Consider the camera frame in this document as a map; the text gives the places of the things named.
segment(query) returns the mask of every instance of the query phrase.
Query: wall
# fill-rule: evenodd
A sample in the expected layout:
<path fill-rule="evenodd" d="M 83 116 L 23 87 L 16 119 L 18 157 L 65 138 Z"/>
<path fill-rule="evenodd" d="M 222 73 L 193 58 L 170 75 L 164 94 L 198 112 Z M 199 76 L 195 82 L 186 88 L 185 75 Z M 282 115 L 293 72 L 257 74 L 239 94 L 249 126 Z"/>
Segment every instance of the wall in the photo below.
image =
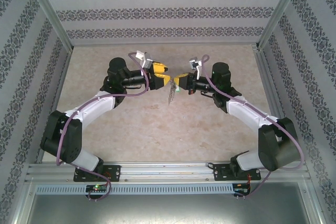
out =
<path fill-rule="evenodd" d="M 279 0 L 50 0 L 74 45 L 256 43 Z"/>
<path fill-rule="evenodd" d="M 0 223 L 9 220 L 68 52 L 37 0 L 0 0 Z"/>
<path fill-rule="evenodd" d="M 264 54 L 295 119 L 327 223 L 336 222 L 336 0 L 291 0 Z"/>

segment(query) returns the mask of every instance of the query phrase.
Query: robotic arm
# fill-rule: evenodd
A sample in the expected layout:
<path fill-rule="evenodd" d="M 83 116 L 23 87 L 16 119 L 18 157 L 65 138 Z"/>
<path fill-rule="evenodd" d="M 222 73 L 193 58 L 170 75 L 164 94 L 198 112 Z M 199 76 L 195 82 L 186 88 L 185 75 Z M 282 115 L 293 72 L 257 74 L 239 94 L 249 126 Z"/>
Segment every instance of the robotic arm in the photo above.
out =
<path fill-rule="evenodd" d="M 163 73 L 168 68 L 159 62 L 151 59 L 147 53 L 137 52 L 136 57 L 141 60 L 141 66 L 146 72 L 149 79 L 149 89 L 159 89 L 165 86 L 170 76 Z M 108 75 L 104 79 L 100 91 L 93 97 L 82 104 L 66 112 L 54 111 L 49 119 L 41 141 L 41 149 L 57 156 L 58 146 L 62 131 L 68 119 L 75 112 L 76 115 L 71 119 L 67 132 L 64 136 L 61 147 L 60 159 L 68 164 L 74 164 L 89 171 L 102 174 L 103 160 L 82 148 L 82 132 L 96 118 L 107 111 L 115 109 L 124 99 L 120 96 L 111 96 L 110 94 L 127 94 L 127 88 L 138 86 L 146 83 L 145 76 L 141 70 L 129 70 L 126 62 L 122 58 L 114 58 L 109 63 Z"/>
<path fill-rule="evenodd" d="M 223 62 L 215 63 L 212 67 L 212 76 L 210 79 L 220 91 L 244 101 L 243 103 L 219 94 L 209 84 L 207 79 L 201 76 L 202 62 L 197 61 L 197 58 L 192 58 L 190 65 L 196 71 L 175 77 L 174 82 L 176 85 L 188 90 L 189 94 L 194 94 L 198 90 L 201 92 L 201 95 L 212 98 L 218 108 L 225 113 L 239 118 L 258 135 L 257 150 L 246 151 L 231 158 L 230 170 L 236 178 L 240 174 L 245 174 L 245 171 L 250 169 L 264 167 L 272 172 L 300 159 L 300 154 L 293 141 L 278 127 L 261 116 L 260 114 L 265 114 L 263 111 L 256 107 L 251 109 L 247 106 L 246 99 L 231 86 L 231 72 L 229 71 L 228 64 Z M 298 139 L 293 122 L 290 119 L 278 119 L 274 116 L 267 117 L 281 125 L 295 140 Z"/>

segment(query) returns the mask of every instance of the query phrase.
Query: black mounting plate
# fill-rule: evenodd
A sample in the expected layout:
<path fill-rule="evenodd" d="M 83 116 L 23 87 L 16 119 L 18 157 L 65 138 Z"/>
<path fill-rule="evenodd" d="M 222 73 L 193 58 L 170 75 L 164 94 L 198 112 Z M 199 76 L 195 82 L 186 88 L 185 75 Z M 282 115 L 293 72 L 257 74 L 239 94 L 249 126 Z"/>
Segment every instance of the black mounting plate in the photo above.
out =
<path fill-rule="evenodd" d="M 111 182 L 119 182 L 120 170 L 120 165 L 104 165 L 101 174 L 107 177 Z M 105 182 L 105 179 L 76 168 L 74 182 Z"/>
<path fill-rule="evenodd" d="M 248 180 L 248 175 L 250 175 L 250 180 L 261 180 L 260 170 L 258 169 L 246 170 L 235 176 L 230 169 L 230 164 L 211 164 L 213 167 L 209 165 L 208 167 L 214 171 L 215 181 Z"/>

